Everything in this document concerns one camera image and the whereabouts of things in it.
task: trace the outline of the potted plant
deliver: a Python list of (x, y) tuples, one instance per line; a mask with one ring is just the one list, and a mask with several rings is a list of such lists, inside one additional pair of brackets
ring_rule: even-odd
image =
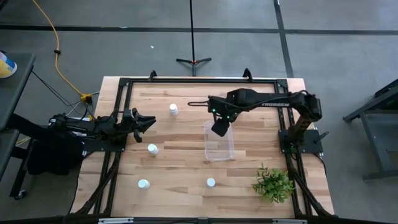
[(268, 167), (257, 170), (257, 183), (252, 184), (253, 189), (261, 195), (263, 199), (268, 198), (270, 202), (283, 203), (293, 192), (293, 181), (289, 180), (287, 171), (282, 172), (279, 169), (268, 171)]

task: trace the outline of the gray floor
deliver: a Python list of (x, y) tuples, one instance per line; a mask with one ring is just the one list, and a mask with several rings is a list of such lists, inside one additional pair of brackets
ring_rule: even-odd
[[(38, 0), (58, 25), (189, 27), (189, 4), (183, 0)], [(280, 0), (288, 29), (398, 29), (394, 0)], [(271, 0), (193, 0), (195, 26), (277, 28)], [(13, 0), (0, 11), (0, 22), (46, 24), (30, 0)], [(190, 74), (175, 58), (191, 57), (189, 33), (59, 32), (60, 69), (86, 93), (98, 91), (105, 75)], [(248, 67), (255, 77), (286, 77), (278, 34), (198, 33), (197, 59), (212, 57), (198, 76), (238, 77)], [(398, 222), (398, 180), (364, 183), (376, 171), (362, 124), (341, 119), (397, 78), (398, 36), (288, 35), (295, 77), (322, 101), (320, 131), (328, 183), (335, 213), (341, 217)], [(34, 70), (70, 101), (77, 94), (56, 74), (48, 31), (0, 30), (0, 48), (37, 55)], [(20, 115), (45, 124), (56, 113), (70, 111), (36, 79), (30, 77), (17, 106)], [(29, 176), (29, 196), (14, 201), (7, 195), (18, 167), (12, 160), (0, 183), (0, 219), (64, 215), (74, 196), (76, 171), (67, 177)]]

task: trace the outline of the black tripod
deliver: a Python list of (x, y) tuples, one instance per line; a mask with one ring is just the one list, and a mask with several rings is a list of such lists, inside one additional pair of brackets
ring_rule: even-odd
[(192, 66), (192, 76), (196, 76), (197, 75), (197, 65), (200, 62), (208, 62), (211, 60), (211, 58), (204, 58), (204, 59), (200, 59), (200, 60), (195, 60), (195, 43), (193, 41), (193, 16), (192, 16), (192, 0), (189, 0), (189, 7), (190, 7), (190, 11), (191, 11), (191, 38), (192, 38), (192, 60), (185, 60), (185, 59), (175, 59), (178, 62), (185, 62), (185, 63), (189, 63)]

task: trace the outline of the wooden tabletop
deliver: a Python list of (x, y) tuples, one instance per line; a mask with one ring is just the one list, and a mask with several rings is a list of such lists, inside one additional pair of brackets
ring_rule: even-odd
[[(111, 114), (119, 78), (104, 77), (96, 116)], [(301, 78), (290, 78), (287, 81), (289, 91), (305, 89)], [(270, 84), (134, 84), (131, 108), (137, 108), (142, 115), (156, 116), (157, 122), (142, 135), (142, 143), (135, 142), (132, 135), (127, 139), (119, 166), (112, 216), (294, 217), (291, 199), (285, 203), (269, 203), (261, 200), (251, 187), (256, 182), (254, 176), (261, 162), (269, 168), (286, 170), (286, 161), (279, 149), (277, 131), (280, 127), (275, 108), (257, 108), (239, 115), (233, 123), (232, 161), (210, 162), (205, 158), (203, 125), (213, 117), (205, 107), (191, 107), (187, 103), (205, 101), (208, 95), (225, 97), (228, 91), (237, 88), (274, 92), (274, 87)], [(178, 106), (176, 116), (170, 115), (171, 103)], [(294, 116), (297, 119), (299, 114), (294, 111)], [(147, 146), (151, 143), (159, 148), (156, 156), (147, 152)], [(103, 157), (103, 152), (96, 152), (83, 161), (73, 212), (84, 204), (97, 187)], [(302, 157), (308, 188), (324, 208), (333, 213), (322, 163), (311, 154), (303, 154)], [(216, 180), (213, 189), (206, 186), (209, 177)], [(147, 179), (150, 188), (139, 189), (137, 183), (140, 179)], [(300, 189), (298, 196), (304, 212)]]

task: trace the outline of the transparent plastic bin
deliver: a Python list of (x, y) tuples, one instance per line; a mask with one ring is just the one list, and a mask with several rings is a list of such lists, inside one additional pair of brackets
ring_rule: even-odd
[(231, 125), (221, 137), (211, 130), (214, 121), (205, 122), (205, 156), (210, 161), (227, 161), (234, 157), (234, 139)]

